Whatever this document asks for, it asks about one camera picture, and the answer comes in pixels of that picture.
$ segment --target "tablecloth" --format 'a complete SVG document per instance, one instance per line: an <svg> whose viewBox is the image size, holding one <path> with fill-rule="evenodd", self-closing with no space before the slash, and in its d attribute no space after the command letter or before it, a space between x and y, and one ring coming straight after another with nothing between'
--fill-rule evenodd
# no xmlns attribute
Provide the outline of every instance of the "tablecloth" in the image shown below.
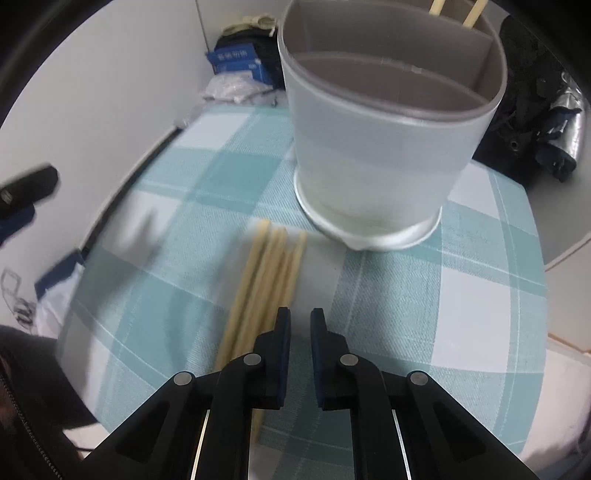
<svg viewBox="0 0 591 480"><path fill-rule="evenodd" d="M266 476L353 478L348 414L316 407L314 307L354 352L393 373L428 372L519 453L546 337L544 267L523 188L470 163L428 240L355 252L307 220L295 167L287 109L217 106L139 178L89 256L58 342L91 412L113 430L177 371L210 371L254 226L268 218L290 235L309 231L309 245L285 406L267 412L261 433Z"/></svg>

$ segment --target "white wall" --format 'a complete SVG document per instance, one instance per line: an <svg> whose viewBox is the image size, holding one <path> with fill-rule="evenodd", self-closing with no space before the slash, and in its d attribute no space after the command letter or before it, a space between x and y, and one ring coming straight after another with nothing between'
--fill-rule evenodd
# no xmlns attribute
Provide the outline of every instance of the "white wall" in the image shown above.
<svg viewBox="0 0 591 480"><path fill-rule="evenodd" d="M545 174L528 191L546 264L591 232L590 138L591 113L587 115L586 141L581 159L571 178L560 183Z"/></svg>
<svg viewBox="0 0 591 480"><path fill-rule="evenodd" d="M114 0L41 66L0 128L0 183L49 162L52 200L0 249L33 282L75 247L125 177L193 104L212 70L194 0ZM8 312L0 301L0 319Z"/></svg>
<svg viewBox="0 0 591 480"><path fill-rule="evenodd" d="M591 242L546 272L548 331L591 351Z"/></svg>

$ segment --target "black cloth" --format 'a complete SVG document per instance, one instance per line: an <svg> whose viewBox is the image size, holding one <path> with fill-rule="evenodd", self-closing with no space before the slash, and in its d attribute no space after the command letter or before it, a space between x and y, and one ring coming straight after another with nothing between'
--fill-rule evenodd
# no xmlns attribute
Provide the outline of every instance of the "black cloth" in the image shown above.
<svg viewBox="0 0 591 480"><path fill-rule="evenodd" d="M64 480L77 479L80 456L64 429L96 422L68 382L55 357L56 341L0 326L0 357L10 385L40 445ZM3 420L10 404L0 384ZM19 418L0 424L0 476L11 480L55 480Z"/></svg>

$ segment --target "metal pin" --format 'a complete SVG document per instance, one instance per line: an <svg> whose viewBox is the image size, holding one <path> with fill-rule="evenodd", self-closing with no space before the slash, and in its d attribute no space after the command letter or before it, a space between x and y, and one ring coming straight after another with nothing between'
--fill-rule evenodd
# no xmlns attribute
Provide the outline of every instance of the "metal pin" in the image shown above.
<svg viewBox="0 0 591 480"><path fill-rule="evenodd" d="M410 381L415 385L425 385L429 381L429 377L423 372L415 372L410 376Z"/></svg>
<svg viewBox="0 0 591 480"><path fill-rule="evenodd" d="M258 353L249 353L244 357L244 363L247 365L258 365L261 363L261 356Z"/></svg>
<svg viewBox="0 0 591 480"><path fill-rule="evenodd" d="M182 387L183 385L187 385L188 383L191 383L191 380L193 379L193 377L191 377L191 374L189 372L179 372L174 376L174 383L176 383L179 387Z"/></svg>
<svg viewBox="0 0 591 480"><path fill-rule="evenodd" d="M357 358L357 356L353 355L352 353L346 353L340 358L340 362L347 367L352 367L357 365L359 358Z"/></svg>

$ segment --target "plastic bag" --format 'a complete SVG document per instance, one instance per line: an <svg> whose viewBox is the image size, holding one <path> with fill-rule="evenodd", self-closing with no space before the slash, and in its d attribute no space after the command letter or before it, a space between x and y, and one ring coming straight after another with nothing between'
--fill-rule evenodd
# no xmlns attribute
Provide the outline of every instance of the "plastic bag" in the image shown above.
<svg viewBox="0 0 591 480"><path fill-rule="evenodd" d="M202 96L205 99L242 103L272 88L271 85L253 80L250 72L219 73L210 80Z"/></svg>

